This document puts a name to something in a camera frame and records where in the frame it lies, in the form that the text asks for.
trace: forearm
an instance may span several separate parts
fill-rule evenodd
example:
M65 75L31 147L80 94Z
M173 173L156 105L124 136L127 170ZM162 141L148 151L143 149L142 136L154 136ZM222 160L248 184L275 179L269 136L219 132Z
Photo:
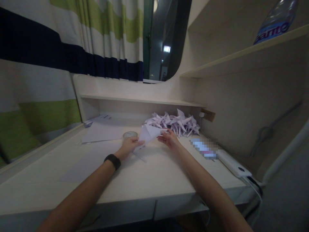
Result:
M226 231L252 231L219 183L182 146L177 149L181 166L197 193L214 210Z
M113 163L104 162L50 213L37 231L77 230L114 172Z

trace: curtain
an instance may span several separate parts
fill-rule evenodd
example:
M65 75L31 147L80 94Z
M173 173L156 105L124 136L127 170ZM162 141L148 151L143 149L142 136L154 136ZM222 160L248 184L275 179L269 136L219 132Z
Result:
M81 122L74 73L143 81L143 0L0 0L0 145L10 159Z

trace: light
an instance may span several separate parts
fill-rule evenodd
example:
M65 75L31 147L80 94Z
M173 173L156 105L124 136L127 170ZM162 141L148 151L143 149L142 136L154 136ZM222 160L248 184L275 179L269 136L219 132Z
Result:
M156 12L158 8L158 0L154 0L154 12Z
M171 47L170 46L164 46L163 51L170 53Z

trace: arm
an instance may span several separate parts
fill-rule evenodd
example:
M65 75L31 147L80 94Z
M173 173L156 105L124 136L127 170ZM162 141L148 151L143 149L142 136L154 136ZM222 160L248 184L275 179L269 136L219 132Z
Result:
M135 147L144 143L144 141L137 142L137 140L137 137L127 138L114 155L122 162ZM106 183L114 172L113 163L109 160L105 161L50 213L37 231L77 230L89 210L100 198Z
M180 144L177 136L170 129L167 131L158 136L158 140L166 144L177 157L197 193L218 214L225 231L252 231L219 183Z

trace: power strip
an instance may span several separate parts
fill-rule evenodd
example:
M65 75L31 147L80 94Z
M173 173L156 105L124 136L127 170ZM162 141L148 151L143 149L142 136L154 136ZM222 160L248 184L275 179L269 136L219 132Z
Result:
M217 151L219 160L237 177L247 177L252 176L244 166L232 158L225 150Z

